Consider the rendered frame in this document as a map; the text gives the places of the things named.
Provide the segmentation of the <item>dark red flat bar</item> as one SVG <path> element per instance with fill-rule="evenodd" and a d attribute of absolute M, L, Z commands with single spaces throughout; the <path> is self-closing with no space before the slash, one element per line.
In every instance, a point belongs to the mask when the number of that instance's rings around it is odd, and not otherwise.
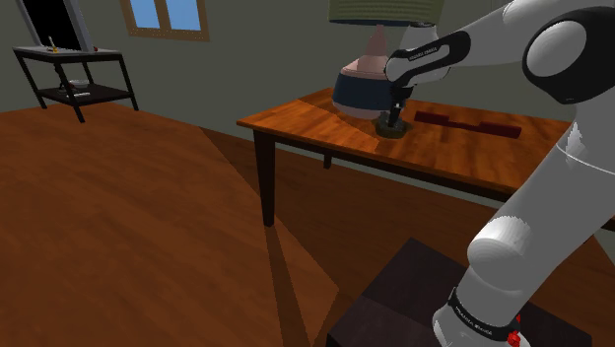
<path fill-rule="evenodd" d="M 451 120 L 447 115 L 430 113 L 426 111 L 417 111 L 414 117 L 415 121 L 430 123 L 450 128 L 464 129 L 468 131 L 490 134 L 495 136 L 517 139 L 520 136 L 521 128 L 519 126 L 494 123 L 489 121 L 480 121 L 477 124 L 460 122 Z"/>

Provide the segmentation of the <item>dark robot stand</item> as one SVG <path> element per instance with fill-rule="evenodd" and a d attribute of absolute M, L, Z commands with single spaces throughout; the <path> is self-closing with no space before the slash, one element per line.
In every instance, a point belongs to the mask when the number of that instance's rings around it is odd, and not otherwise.
<path fill-rule="evenodd" d="M 410 239 L 327 334 L 325 347 L 440 347 L 434 312 L 466 268 Z M 589 334 L 527 303 L 498 337 L 513 331 L 531 347 L 592 347 Z"/>

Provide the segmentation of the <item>pink blue table lamp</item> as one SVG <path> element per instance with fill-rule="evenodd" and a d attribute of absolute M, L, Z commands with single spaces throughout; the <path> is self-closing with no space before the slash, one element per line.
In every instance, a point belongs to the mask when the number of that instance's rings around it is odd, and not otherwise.
<path fill-rule="evenodd" d="M 438 38 L 437 24 L 444 0 L 328 0 L 328 21 L 373 26 L 365 52 L 343 67 L 332 103 L 358 118 L 374 119 L 391 106 L 390 83 L 383 69 L 388 60 L 385 28 L 402 28 L 401 49 L 412 49 Z"/>

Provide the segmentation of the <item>black shelf table with screen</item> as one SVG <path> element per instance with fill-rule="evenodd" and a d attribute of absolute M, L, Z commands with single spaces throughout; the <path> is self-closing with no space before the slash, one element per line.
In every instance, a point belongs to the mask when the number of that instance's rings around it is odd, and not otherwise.
<path fill-rule="evenodd" d="M 118 50 L 94 46 L 78 0 L 15 0 L 34 40 L 33 46 L 15 46 L 13 52 L 42 108 L 51 100 L 71 106 L 80 122 L 85 105 L 130 100 L 138 107 L 129 74 Z M 41 89 L 27 64 L 29 60 L 49 63 L 58 75 L 59 85 Z M 91 62 L 116 61 L 126 88 L 100 85 L 94 81 Z"/>

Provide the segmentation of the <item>dark olive round dish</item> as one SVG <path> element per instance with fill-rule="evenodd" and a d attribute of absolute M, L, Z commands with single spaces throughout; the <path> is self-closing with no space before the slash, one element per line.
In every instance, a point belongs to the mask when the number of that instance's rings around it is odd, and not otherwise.
<path fill-rule="evenodd" d="M 375 121 L 376 134 L 383 138 L 402 138 L 411 128 L 412 126 L 401 118 L 399 118 L 392 126 L 388 125 L 388 121 L 386 119 L 377 119 Z"/>

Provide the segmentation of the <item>brown wooden table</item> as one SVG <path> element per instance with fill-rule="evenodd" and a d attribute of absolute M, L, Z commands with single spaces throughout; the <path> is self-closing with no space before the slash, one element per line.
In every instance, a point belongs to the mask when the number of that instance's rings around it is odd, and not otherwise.
<path fill-rule="evenodd" d="M 324 89 L 238 120 L 252 130 L 263 223 L 274 223 L 275 146 L 278 143 L 334 159 L 505 202 L 568 128 L 565 121 L 420 101 L 401 116 L 410 130 L 399 139 L 378 136 L 367 119 L 347 115 Z M 518 126 L 516 139 L 415 121 L 417 112 L 454 120 Z"/>

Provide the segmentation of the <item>wooden framed window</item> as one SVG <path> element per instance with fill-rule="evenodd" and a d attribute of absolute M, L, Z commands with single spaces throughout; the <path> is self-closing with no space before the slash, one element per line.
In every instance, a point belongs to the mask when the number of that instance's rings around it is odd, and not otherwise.
<path fill-rule="evenodd" d="M 205 0 L 119 0 L 131 36 L 210 40 Z"/>

